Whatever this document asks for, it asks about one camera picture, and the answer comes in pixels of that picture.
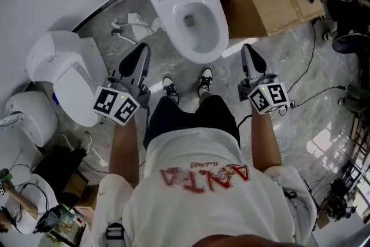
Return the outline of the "person's left forearm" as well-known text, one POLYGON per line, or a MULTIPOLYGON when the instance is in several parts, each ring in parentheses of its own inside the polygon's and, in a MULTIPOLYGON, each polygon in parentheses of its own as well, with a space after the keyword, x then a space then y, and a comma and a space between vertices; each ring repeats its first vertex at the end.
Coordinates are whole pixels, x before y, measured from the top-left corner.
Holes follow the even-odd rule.
POLYGON ((123 177, 133 188, 139 183, 139 150, 135 118, 116 124, 110 152, 109 173, 123 177))

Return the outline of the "person's black shorts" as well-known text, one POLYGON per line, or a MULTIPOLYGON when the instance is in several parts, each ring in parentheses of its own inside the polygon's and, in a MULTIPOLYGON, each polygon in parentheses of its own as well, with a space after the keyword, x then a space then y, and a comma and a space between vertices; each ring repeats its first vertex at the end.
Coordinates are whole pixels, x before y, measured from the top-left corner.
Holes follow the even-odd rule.
POLYGON ((195 113, 182 111, 172 99, 163 96, 150 118, 143 145, 148 148, 149 143, 161 134, 189 128, 215 128, 240 141, 235 118, 219 95, 205 98, 195 113))

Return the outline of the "black round chair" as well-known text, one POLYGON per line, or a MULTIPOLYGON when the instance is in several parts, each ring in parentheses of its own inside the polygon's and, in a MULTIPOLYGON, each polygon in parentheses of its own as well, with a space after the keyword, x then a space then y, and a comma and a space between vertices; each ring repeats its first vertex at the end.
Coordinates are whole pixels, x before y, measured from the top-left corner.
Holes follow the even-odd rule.
POLYGON ((337 23, 333 49, 341 54, 370 51, 370 2, 329 0, 327 8, 337 23))

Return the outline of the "small brown cardboard box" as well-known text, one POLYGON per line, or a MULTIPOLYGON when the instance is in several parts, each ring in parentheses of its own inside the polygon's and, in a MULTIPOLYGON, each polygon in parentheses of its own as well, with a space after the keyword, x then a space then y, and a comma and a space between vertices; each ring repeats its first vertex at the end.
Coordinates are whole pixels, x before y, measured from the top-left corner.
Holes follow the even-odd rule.
POLYGON ((98 185, 88 185, 88 180, 78 171, 69 178, 61 194, 61 204, 68 208, 91 207, 95 208, 98 185))

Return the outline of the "white rounded toilet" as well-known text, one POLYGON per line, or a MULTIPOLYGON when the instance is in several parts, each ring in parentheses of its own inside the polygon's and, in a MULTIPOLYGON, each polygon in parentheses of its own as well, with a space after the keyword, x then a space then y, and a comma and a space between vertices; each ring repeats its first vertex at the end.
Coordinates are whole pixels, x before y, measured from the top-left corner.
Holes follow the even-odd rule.
POLYGON ((44 146, 58 125, 56 112, 41 91, 27 91, 10 97, 5 105, 5 117, 0 119, 0 131, 20 129, 35 146, 44 146))

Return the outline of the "person's right forearm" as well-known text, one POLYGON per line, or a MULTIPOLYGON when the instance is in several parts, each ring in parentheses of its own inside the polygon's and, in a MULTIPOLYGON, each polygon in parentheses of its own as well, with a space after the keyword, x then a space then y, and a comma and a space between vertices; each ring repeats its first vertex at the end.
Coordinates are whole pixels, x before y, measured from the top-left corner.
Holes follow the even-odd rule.
POLYGON ((271 118, 269 114, 260 115, 254 108, 251 114, 251 151, 254 168, 261 172, 282 165, 271 118))

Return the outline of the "person's white printed t-shirt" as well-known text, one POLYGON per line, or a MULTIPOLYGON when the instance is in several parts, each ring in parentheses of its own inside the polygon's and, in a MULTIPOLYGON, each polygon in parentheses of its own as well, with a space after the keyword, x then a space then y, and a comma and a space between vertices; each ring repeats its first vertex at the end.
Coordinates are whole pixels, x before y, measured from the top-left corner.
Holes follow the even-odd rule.
POLYGON ((247 166, 238 143, 214 128, 191 128, 154 138, 144 178, 133 188, 106 175, 99 184, 92 246, 108 244, 120 223, 126 247, 192 247, 211 235, 258 235, 306 244, 316 206, 297 170, 247 166))

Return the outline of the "grey-green box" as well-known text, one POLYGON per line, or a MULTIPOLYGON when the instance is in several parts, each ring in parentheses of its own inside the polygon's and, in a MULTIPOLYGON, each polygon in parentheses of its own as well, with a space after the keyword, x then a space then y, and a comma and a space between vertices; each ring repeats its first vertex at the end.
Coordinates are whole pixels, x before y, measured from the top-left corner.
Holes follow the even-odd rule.
POLYGON ((345 90, 344 107, 356 113, 364 108, 370 108, 370 90, 348 84, 345 90))

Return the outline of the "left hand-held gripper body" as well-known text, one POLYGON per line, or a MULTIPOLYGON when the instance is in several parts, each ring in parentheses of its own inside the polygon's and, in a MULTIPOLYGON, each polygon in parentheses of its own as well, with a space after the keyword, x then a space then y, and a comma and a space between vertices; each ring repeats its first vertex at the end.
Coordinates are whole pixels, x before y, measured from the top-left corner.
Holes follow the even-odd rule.
POLYGON ((151 91, 134 79, 108 77, 95 92, 96 114, 124 126, 139 108, 147 109, 151 91))

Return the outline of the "white toilet with boxy back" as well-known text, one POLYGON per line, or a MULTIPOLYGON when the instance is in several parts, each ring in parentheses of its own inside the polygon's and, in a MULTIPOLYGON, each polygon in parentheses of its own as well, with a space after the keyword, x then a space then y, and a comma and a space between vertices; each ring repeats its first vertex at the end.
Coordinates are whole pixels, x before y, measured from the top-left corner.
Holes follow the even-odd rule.
POLYGON ((99 122, 93 111, 95 92, 108 72, 93 38, 48 31, 29 51, 26 68, 33 82, 53 84, 60 106, 75 123, 92 127, 99 122))

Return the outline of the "black tripod equipment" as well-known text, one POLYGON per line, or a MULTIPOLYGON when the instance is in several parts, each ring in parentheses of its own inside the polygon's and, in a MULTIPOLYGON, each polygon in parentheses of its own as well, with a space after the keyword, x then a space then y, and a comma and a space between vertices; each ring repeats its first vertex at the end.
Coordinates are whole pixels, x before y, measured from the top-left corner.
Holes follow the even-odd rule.
POLYGON ((349 219, 357 210, 356 206, 349 207, 347 205, 346 195, 349 189, 340 178, 334 179, 330 187, 331 190, 324 199, 324 212, 335 221, 342 218, 349 219))

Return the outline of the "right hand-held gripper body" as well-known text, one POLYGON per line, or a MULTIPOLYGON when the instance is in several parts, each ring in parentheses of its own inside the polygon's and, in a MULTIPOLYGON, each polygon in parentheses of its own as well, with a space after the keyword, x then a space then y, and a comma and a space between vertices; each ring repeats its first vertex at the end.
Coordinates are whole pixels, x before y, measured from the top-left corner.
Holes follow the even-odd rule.
POLYGON ((273 113, 289 105, 286 87, 278 75, 269 74, 238 84, 240 102, 249 100, 259 115, 273 113))

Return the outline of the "person's right sneaker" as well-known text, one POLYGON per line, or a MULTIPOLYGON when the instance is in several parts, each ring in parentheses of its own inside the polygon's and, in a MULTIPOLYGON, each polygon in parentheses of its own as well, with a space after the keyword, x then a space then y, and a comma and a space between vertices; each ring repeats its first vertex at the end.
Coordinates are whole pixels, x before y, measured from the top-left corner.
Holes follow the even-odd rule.
POLYGON ((200 73, 199 85, 197 88, 198 96, 201 97, 203 93, 208 93, 213 81, 213 72, 210 67, 204 67, 200 73))

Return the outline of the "person's left sneaker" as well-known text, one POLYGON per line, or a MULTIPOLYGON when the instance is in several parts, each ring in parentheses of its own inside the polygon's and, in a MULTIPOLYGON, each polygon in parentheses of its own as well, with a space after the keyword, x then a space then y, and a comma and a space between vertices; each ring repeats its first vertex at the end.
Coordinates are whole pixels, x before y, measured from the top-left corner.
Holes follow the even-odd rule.
POLYGON ((166 75, 163 77, 162 88, 165 92, 165 95, 170 98, 176 105, 179 105, 180 96, 177 92, 175 82, 170 76, 166 75))

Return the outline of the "crumpled white tissue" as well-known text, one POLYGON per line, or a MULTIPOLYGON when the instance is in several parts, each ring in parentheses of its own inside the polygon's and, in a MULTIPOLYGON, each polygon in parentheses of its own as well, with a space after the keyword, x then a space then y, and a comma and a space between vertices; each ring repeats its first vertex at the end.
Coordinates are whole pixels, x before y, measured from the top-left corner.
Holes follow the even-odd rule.
POLYGON ((128 25, 131 26, 137 41, 154 34, 152 27, 142 19, 139 13, 128 14, 128 25))
POLYGON ((164 31, 166 31, 165 29, 165 26, 162 22, 162 20, 157 17, 153 20, 152 24, 151 24, 151 29, 152 29, 152 32, 155 34, 159 29, 162 29, 164 31))

